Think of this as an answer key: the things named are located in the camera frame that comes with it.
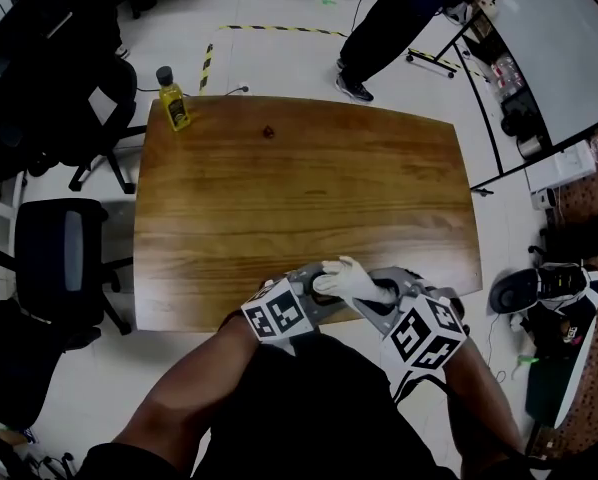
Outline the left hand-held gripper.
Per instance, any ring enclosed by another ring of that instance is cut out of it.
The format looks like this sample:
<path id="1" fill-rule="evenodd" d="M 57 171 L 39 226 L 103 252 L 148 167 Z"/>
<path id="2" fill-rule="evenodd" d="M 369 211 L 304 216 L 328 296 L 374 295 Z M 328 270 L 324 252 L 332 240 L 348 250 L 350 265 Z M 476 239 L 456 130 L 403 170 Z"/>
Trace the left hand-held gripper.
<path id="1" fill-rule="evenodd" d="M 292 340 L 318 330 L 319 325 L 348 308 L 341 304 L 319 306 L 312 300 L 314 282 L 325 275 L 322 262 L 313 262 L 265 281 L 241 311 L 258 340 L 294 354 Z"/>

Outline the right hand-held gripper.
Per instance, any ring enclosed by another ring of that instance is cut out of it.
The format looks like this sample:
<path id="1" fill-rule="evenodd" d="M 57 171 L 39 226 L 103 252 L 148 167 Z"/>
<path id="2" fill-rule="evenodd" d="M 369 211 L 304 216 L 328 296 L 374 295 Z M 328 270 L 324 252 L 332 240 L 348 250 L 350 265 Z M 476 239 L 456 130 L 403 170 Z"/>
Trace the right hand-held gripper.
<path id="1" fill-rule="evenodd" d="M 384 337 L 380 358 L 405 373 L 441 369 L 468 337 L 454 289 L 428 290 L 429 281 L 396 266 L 371 270 L 369 276 L 375 285 L 405 294 L 390 304 L 352 299 L 354 308 Z"/>

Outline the white cloth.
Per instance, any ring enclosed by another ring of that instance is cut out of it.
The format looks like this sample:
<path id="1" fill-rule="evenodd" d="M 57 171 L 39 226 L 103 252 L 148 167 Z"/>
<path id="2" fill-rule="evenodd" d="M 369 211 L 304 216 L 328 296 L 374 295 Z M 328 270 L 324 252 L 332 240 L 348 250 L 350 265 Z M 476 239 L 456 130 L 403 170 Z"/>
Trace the white cloth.
<path id="1" fill-rule="evenodd" d="M 313 290 L 324 296 L 338 297 L 347 303 L 355 300 L 394 305 L 398 296 L 390 288 L 376 285 L 359 262 L 352 257 L 322 262 L 323 273 L 313 280 Z"/>

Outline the yellow bottle with black cap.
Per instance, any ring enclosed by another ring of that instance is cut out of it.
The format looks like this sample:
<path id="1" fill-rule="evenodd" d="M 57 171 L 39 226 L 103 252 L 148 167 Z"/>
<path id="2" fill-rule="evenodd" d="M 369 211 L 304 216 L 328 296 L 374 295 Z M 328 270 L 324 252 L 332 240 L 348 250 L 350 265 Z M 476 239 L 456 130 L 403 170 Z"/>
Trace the yellow bottle with black cap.
<path id="1" fill-rule="evenodd" d="M 159 98 L 174 131 L 181 131 L 190 125 L 190 117 L 185 107 L 184 94 L 174 82 L 170 66 L 161 66 L 156 71 L 159 83 Z"/>

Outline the person's right forearm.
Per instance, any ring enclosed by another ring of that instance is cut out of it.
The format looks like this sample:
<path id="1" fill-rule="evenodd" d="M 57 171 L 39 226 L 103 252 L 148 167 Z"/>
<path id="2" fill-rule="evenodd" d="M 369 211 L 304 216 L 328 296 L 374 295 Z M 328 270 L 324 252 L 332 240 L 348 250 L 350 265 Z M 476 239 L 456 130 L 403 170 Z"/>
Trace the person's right forearm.
<path id="1" fill-rule="evenodd" d="M 475 479 L 507 459 L 501 443 L 519 451 L 521 435 L 508 399 L 472 339 L 464 341 L 443 370 L 456 394 L 448 402 L 448 415 L 461 456 L 461 478 Z"/>

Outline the person's left forearm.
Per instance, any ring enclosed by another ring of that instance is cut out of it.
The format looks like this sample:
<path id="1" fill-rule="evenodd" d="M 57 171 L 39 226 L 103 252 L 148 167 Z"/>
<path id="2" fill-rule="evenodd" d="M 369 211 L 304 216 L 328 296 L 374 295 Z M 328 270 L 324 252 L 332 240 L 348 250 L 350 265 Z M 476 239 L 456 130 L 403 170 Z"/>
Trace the person's left forearm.
<path id="1" fill-rule="evenodd" d="M 246 319 L 230 318 L 158 380 L 114 441 L 191 474 L 214 413 L 234 392 L 258 347 Z"/>

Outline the black round device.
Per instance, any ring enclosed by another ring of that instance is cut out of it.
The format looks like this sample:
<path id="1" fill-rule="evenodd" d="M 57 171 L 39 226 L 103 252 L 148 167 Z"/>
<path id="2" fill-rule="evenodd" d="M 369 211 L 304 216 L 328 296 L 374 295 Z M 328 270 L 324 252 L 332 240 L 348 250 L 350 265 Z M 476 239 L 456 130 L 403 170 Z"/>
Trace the black round device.
<path id="1" fill-rule="evenodd" d="M 518 313 L 538 301 L 539 276 L 537 270 L 502 271 L 495 279 L 489 295 L 489 309 L 496 314 Z"/>

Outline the person's black clothing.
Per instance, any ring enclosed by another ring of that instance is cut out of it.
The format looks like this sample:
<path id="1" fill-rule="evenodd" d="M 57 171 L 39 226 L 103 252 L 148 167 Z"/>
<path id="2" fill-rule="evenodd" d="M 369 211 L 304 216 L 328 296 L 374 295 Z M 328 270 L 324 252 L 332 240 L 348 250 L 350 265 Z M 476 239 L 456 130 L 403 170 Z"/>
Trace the person's black clothing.
<path id="1" fill-rule="evenodd" d="M 258 348 L 212 413 L 198 467 L 105 443 L 75 480 L 457 480 L 399 413 L 384 371 L 333 337 Z"/>

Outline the metal cup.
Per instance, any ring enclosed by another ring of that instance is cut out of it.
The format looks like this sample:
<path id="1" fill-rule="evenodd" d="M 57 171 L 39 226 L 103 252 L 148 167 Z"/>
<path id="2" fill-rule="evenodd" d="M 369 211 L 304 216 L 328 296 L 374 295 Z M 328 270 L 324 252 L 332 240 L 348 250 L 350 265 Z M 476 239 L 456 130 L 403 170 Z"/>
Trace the metal cup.
<path id="1" fill-rule="evenodd" d="M 544 137 L 534 135 L 531 137 L 516 138 L 516 147 L 519 155 L 524 161 L 531 161 L 538 158 L 544 152 Z"/>

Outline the white box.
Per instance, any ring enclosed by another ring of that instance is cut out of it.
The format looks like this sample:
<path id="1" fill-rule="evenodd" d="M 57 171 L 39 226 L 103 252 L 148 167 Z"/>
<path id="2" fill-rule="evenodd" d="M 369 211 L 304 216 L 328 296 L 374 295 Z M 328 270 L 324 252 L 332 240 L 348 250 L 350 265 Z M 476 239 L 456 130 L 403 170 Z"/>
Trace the white box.
<path id="1" fill-rule="evenodd" d="M 557 188 L 592 175 L 596 162 L 590 146 L 581 141 L 525 169 L 530 192 Z"/>

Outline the black bag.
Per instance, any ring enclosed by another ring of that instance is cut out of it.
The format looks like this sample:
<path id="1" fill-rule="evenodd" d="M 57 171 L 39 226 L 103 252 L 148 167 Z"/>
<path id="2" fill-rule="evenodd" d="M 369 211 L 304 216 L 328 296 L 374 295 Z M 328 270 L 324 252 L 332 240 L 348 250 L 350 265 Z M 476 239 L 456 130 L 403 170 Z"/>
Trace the black bag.
<path id="1" fill-rule="evenodd" d="M 519 89 L 501 102 L 503 118 L 500 125 L 509 137 L 527 140 L 547 136 L 547 129 L 532 92 L 528 87 Z"/>

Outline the yellow black floor tape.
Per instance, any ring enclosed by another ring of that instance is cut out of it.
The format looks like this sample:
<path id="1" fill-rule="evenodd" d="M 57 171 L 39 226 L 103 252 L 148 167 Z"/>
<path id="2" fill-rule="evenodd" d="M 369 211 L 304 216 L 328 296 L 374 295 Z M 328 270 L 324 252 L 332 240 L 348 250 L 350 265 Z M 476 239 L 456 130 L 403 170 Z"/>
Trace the yellow black floor tape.
<path id="1" fill-rule="evenodd" d="M 444 58 L 440 58 L 437 59 L 434 55 L 426 53 L 426 52 L 422 52 L 416 49 L 412 49 L 409 48 L 408 49 L 408 53 L 406 54 L 406 61 L 407 62 L 413 62 L 414 59 L 418 59 L 418 60 L 422 60 L 422 61 L 426 61 L 428 63 L 431 63 L 435 66 L 441 67 L 445 70 L 447 70 L 449 72 L 448 77 L 449 78 L 453 78 L 454 74 L 458 71 L 458 70 L 463 70 L 464 67 L 462 64 L 459 63 L 455 63 L 452 61 L 448 61 Z"/>
<path id="2" fill-rule="evenodd" d="M 205 57 L 204 57 L 204 61 L 203 61 L 202 69 L 201 69 L 200 81 L 199 81 L 199 89 L 198 89 L 199 96 L 203 96 L 205 94 L 206 86 L 208 84 L 209 75 L 210 75 L 210 67 L 211 67 L 212 58 L 213 58 L 213 49 L 214 49 L 214 46 L 212 43 L 210 43 L 207 46 L 207 49 L 205 52 Z"/>
<path id="3" fill-rule="evenodd" d="M 348 35 L 339 31 L 331 31 L 320 28 L 309 28 L 309 27 L 289 27 L 279 25 L 222 25 L 218 27 L 218 30 L 248 30 L 248 31 L 280 31 L 280 32 L 301 32 L 301 33 L 315 33 L 328 36 L 337 36 L 347 38 Z"/>

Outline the whiteboard on black stand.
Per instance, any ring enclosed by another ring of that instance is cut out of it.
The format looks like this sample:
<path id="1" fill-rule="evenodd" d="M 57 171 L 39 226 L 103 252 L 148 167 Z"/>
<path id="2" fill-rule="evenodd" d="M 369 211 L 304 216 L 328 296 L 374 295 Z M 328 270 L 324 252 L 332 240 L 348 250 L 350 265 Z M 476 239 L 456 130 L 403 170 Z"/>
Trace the whiteboard on black stand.
<path id="1" fill-rule="evenodd" d="M 598 128 L 598 2 L 494 0 L 488 19 L 526 82 L 545 127 L 530 167 Z"/>

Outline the large black office chair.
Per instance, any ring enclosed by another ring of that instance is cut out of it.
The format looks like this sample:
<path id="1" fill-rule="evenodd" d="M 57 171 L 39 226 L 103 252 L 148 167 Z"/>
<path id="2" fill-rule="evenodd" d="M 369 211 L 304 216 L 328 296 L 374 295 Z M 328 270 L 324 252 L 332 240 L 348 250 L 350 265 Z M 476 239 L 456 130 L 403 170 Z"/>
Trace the large black office chair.
<path id="1" fill-rule="evenodd" d="M 137 75 L 105 45 L 101 29 L 83 8 L 31 2 L 1 20 L 0 182 L 63 164 L 74 168 L 68 187 L 77 192 L 103 157 L 121 190 L 135 192 L 114 148 L 146 130 L 131 123 Z"/>

